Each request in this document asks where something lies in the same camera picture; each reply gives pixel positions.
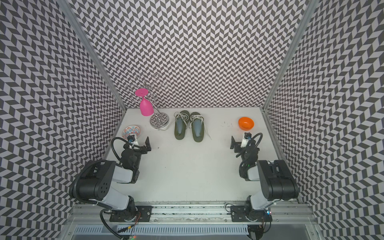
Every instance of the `wire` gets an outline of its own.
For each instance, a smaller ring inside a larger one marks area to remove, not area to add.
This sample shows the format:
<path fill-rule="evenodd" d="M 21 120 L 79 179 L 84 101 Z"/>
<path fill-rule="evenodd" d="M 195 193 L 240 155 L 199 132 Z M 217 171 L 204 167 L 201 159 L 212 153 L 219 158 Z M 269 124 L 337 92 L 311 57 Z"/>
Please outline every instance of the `wire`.
<path fill-rule="evenodd" d="M 254 136 L 247 142 L 245 148 L 244 148 L 241 152 L 239 152 L 239 153 L 236 155 L 236 157 L 240 157 L 240 156 L 245 152 L 245 150 L 247 149 L 247 147 L 251 144 L 251 141 L 254 140 L 257 136 L 260 136 L 259 140 L 258 140 L 257 143 L 255 144 L 255 147 L 257 147 L 257 146 L 260 144 L 261 140 L 263 139 L 263 134 L 262 134 L 261 132 L 259 132 L 258 134 L 254 135 Z"/>
<path fill-rule="evenodd" d="M 267 233 L 270 229 L 271 229 L 271 226 L 272 226 L 272 221 L 269 222 L 269 228 L 267 231 L 265 231 L 264 233 Z"/>
<path fill-rule="evenodd" d="M 135 221 L 135 224 L 133 225 L 133 227 L 131 228 L 131 233 L 129 234 L 129 237 L 128 237 L 128 239 L 130 239 L 131 238 L 131 236 L 132 236 L 132 233 L 133 233 L 133 229 L 135 228 L 135 226 L 137 225 L 137 223 L 139 222 L 139 219 L 140 219 L 140 217 L 141 217 L 141 212 L 139 212 L 139 216 L 137 217 L 137 215 L 136 215 L 136 221 Z"/>
<path fill-rule="evenodd" d="M 119 155 L 116 153 L 116 150 L 115 150 L 115 147 L 113 146 L 113 142 L 116 140 L 116 139 L 119 139 L 119 140 L 122 140 L 128 144 L 130 144 L 127 140 L 125 140 L 124 138 L 121 138 L 121 137 L 114 137 L 111 141 L 111 149 L 112 149 L 112 152 L 113 154 L 115 155 L 115 157 L 121 162 L 121 157 L 119 157 Z"/>
<path fill-rule="evenodd" d="M 103 216 L 103 213 L 105 211 L 109 211 L 109 209 L 103 209 L 100 211 L 100 219 L 101 221 L 103 222 L 104 226 L 113 234 L 115 235 L 116 237 L 118 237 L 119 239 L 121 240 L 128 240 L 129 238 L 125 238 L 123 236 L 120 236 L 117 232 L 115 232 L 110 226 L 108 226 L 107 222 L 104 220 L 104 216 Z"/>
<path fill-rule="evenodd" d="M 226 210 L 227 212 L 231 212 L 231 211 L 228 211 L 228 210 L 227 210 L 227 205 L 229 205 L 229 204 L 225 204 L 225 206 L 224 206 L 225 210 Z"/>
<path fill-rule="evenodd" d="M 140 146 L 137 146 L 137 145 L 132 144 L 132 143 L 130 143 L 130 145 L 133 146 L 133 147 L 137 147 L 137 148 L 139 148 L 139 149 L 133 149 L 133 151 L 135 151 L 135 152 L 141 152 L 141 147 L 140 147 Z"/>
<path fill-rule="evenodd" d="M 132 225 L 130 225 L 130 226 L 128 226 L 128 227 L 124 227 L 124 228 L 120 229 L 120 230 L 118 231 L 118 233 L 125 232 L 126 230 L 129 230 L 129 229 L 131 229 L 131 233 L 132 233 L 133 228 L 136 226 L 137 222 L 139 221 L 139 219 L 140 219 L 140 217 L 141 217 L 141 213 L 140 213 L 140 212 L 139 212 L 139 214 L 140 214 L 139 216 L 136 215 L 135 224 L 132 224 Z"/>

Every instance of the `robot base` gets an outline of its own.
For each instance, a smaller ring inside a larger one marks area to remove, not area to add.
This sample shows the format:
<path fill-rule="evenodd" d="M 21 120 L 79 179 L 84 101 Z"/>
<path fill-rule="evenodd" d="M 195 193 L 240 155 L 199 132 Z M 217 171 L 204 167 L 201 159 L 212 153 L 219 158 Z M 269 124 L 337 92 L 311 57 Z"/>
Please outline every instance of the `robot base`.
<path fill-rule="evenodd" d="M 135 222 L 136 216 L 140 216 L 139 222 L 149 222 L 152 213 L 152 206 L 135 206 L 133 197 L 129 198 L 127 209 L 118 211 L 113 210 L 110 222 Z"/>
<path fill-rule="evenodd" d="M 255 210 L 251 206 L 250 196 L 245 206 L 231 206 L 232 222 L 271 222 L 272 216 L 267 210 Z"/>

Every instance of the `decorative plate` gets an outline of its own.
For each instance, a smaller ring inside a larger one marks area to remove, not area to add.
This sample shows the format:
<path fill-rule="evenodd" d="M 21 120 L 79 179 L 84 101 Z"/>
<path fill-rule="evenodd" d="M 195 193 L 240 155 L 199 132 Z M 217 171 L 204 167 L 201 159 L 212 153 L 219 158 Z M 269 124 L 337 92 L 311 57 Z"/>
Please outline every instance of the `decorative plate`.
<path fill-rule="evenodd" d="M 127 140 L 128 136 L 131 135 L 131 134 L 136 134 L 137 137 L 139 137 L 140 135 L 140 128 L 136 125 L 132 125 L 132 126 L 129 126 L 129 127 L 126 127 L 122 133 L 121 133 L 121 136 Z"/>

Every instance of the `ventilation grille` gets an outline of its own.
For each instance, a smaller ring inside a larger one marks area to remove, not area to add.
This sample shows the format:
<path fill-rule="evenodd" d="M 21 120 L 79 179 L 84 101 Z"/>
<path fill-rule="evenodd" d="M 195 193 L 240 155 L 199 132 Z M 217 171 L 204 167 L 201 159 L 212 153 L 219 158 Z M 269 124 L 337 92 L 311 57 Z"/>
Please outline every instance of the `ventilation grille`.
<path fill-rule="evenodd" d="M 117 230 L 128 227 L 129 225 L 118 225 Z M 74 234 L 93 235 L 111 234 L 103 225 L 77 225 Z M 131 234 L 131 229 L 119 233 L 121 235 Z M 166 236 L 193 236 L 193 235 L 247 235 L 247 226 L 242 224 L 235 225 L 137 225 L 133 229 L 135 235 L 166 235 Z"/>
<path fill-rule="evenodd" d="M 74 230 L 74 233 L 77 234 L 93 234 L 101 233 L 103 230 L 103 225 L 77 225 Z"/>

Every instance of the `shoe lace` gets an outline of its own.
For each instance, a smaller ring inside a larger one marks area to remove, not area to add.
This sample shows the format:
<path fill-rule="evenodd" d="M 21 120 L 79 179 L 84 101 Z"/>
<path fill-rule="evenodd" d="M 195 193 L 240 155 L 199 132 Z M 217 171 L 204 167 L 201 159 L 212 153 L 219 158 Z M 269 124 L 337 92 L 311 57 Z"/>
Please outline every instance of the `shoe lace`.
<path fill-rule="evenodd" d="M 175 121 L 176 121 L 177 118 L 182 118 L 183 122 L 188 127 L 188 124 L 186 122 L 186 120 L 188 120 L 188 115 L 186 113 L 175 112 L 175 114 L 173 114 L 173 116 L 175 117 Z"/>
<path fill-rule="evenodd" d="M 204 123 L 204 117 L 201 116 L 201 115 L 192 115 L 192 116 L 190 117 L 191 124 L 192 124 L 192 122 L 195 121 L 196 119 L 201 120 L 201 125 L 203 125 L 203 123 Z M 212 140 L 211 136 L 209 136 L 209 133 L 208 133 L 208 131 L 207 131 L 207 126 L 206 126 L 206 125 L 204 125 L 204 131 L 207 133 L 208 137 Z"/>

